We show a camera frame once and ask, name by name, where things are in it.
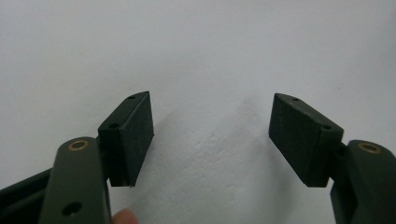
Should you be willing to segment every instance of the white tabletop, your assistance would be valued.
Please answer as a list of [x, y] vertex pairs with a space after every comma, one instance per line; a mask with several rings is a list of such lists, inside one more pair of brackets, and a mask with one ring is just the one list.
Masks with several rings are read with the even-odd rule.
[[0, 189], [150, 91], [155, 137], [112, 211], [141, 223], [333, 224], [268, 138], [275, 92], [396, 153], [395, 1], [0, 3]]

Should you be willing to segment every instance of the black mechanical part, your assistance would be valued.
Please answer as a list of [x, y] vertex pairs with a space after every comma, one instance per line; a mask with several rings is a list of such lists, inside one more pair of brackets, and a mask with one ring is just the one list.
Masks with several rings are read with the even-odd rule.
[[96, 139], [64, 143], [52, 169], [0, 190], [0, 223], [110, 223], [106, 180], [134, 186], [153, 135], [149, 92], [128, 97]]
[[337, 224], [396, 223], [396, 159], [378, 144], [341, 143], [343, 130], [298, 98], [277, 93], [269, 135], [308, 187], [334, 180]]
[[134, 186], [154, 136], [149, 92], [126, 98], [99, 127], [112, 187]]

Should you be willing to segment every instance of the white background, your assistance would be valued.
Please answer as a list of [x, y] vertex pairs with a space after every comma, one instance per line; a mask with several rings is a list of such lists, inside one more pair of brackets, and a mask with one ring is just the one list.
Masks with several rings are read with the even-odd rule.
[[0, 2], [0, 188], [150, 91], [155, 137], [113, 212], [141, 223], [334, 223], [268, 138], [275, 92], [396, 153], [395, 1]]

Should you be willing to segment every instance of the brass ring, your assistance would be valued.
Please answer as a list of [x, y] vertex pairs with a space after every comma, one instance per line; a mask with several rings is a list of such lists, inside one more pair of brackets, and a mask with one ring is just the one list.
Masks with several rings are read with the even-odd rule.
[[359, 143], [359, 144], [358, 144], [358, 147], [359, 147], [361, 150], [366, 151], [366, 152], [369, 152], [369, 153], [373, 153], [373, 154], [379, 154], [379, 153], [381, 153], [381, 148], [379, 148], [378, 146], [376, 146], [376, 145], [374, 145], [374, 144], [371, 144], [371, 143], [364, 143], [364, 142], [362, 142], [362, 143]]
[[90, 143], [86, 140], [77, 140], [71, 143], [67, 148], [70, 151], [79, 151], [88, 147]]

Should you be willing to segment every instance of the brass screw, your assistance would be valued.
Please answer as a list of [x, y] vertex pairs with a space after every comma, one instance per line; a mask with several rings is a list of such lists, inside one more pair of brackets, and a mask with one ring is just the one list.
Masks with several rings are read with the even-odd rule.
[[71, 143], [67, 148], [70, 151], [79, 151], [88, 147], [90, 143], [86, 140], [77, 140]]
[[381, 148], [378, 146], [371, 144], [371, 143], [359, 143], [358, 147], [366, 152], [373, 153], [373, 154], [380, 154], [381, 153]]

